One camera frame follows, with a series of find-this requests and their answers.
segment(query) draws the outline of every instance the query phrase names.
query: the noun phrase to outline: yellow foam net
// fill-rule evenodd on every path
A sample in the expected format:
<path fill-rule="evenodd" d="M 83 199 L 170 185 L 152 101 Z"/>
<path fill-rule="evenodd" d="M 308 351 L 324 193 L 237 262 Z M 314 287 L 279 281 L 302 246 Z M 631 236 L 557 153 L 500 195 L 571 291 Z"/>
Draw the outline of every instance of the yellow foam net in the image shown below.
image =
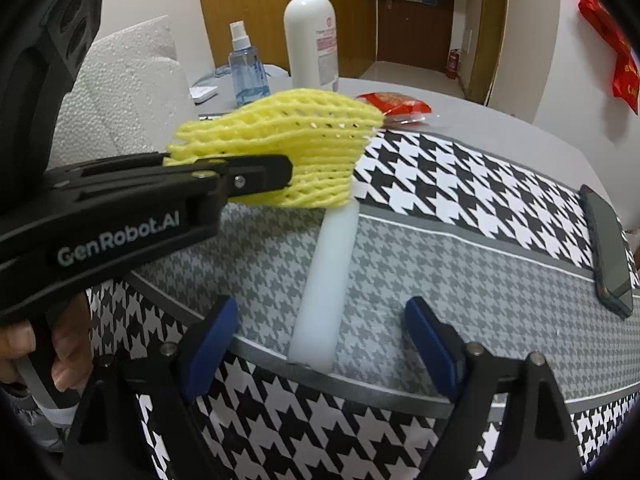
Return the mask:
<path fill-rule="evenodd" d="M 355 165 L 382 113 L 335 92 L 296 89 L 274 94 L 213 121 L 184 124 L 169 144 L 166 166 L 200 158 L 287 155 L 289 187 L 236 202 L 279 207 L 338 207 L 350 199 Z"/>

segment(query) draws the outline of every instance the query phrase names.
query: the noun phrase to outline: floor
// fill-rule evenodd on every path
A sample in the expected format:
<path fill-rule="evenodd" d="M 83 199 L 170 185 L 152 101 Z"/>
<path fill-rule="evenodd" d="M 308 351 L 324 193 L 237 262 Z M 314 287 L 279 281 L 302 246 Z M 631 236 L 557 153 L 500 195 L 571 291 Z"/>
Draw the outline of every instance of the floor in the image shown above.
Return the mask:
<path fill-rule="evenodd" d="M 395 83 L 464 99 L 459 83 L 446 75 L 425 68 L 377 61 L 360 77 L 370 81 Z"/>

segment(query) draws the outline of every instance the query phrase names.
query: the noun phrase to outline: blue transparent bottle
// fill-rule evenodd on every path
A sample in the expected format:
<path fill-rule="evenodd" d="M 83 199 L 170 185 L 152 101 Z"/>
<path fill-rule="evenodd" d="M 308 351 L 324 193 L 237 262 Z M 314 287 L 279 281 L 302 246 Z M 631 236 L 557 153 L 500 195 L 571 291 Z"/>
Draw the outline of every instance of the blue transparent bottle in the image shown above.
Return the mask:
<path fill-rule="evenodd" d="M 231 37 L 234 51 L 229 55 L 231 77 L 238 106 L 253 103 L 271 95 L 267 83 L 267 73 L 260 60 L 258 50 L 251 45 L 251 40 L 244 28 L 244 22 L 231 24 Z"/>

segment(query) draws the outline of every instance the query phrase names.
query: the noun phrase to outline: screw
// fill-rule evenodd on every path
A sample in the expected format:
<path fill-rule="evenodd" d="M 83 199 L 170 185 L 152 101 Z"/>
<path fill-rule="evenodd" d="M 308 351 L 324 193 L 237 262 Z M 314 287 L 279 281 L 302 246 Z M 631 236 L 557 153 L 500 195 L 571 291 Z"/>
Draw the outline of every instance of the screw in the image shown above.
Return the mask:
<path fill-rule="evenodd" d="M 191 173 L 191 176 L 194 176 L 195 178 L 211 178 L 213 176 L 218 176 L 218 174 L 215 171 L 211 170 L 201 170 L 194 171 L 193 173 Z"/>
<path fill-rule="evenodd" d="M 531 354 L 530 356 L 530 359 L 531 362 L 536 366 L 542 366 L 544 363 L 546 363 L 545 356 L 540 352 L 533 352 L 533 354 Z"/>
<path fill-rule="evenodd" d="M 164 343 L 160 347 L 160 353 L 164 357 L 171 357 L 178 351 L 178 345 L 176 343 Z"/>
<path fill-rule="evenodd" d="M 484 353 L 484 346 L 480 343 L 469 343 L 466 345 L 466 351 L 476 357 L 481 356 Z"/>
<path fill-rule="evenodd" d="M 246 186 L 246 178 L 244 177 L 244 175 L 238 175 L 235 177 L 234 186 L 236 186 L 236 189 L 242 189 L 244 186 Z"/>
<path fill-rule="evenodd" d="M 98 366 L 100 366 L 100 368 L 109 368 L 112 364 L 113 364 L 112 355 L 108 354 L 108 355 L 101 355 L 100 357 L 98 357 Z"/>

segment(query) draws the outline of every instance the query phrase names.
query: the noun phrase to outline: door handle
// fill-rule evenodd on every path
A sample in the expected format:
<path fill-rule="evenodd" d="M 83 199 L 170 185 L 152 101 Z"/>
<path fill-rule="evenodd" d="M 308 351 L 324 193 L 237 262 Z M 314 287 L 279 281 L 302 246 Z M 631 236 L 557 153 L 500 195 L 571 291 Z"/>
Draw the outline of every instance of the door handle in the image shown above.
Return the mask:
<path fill-rule="evenodd" d="M 391 10 L 394 6 L 394 2 L 396 2 L 397 0 L 386 0 L 386 8 L 387 10 Z"/>

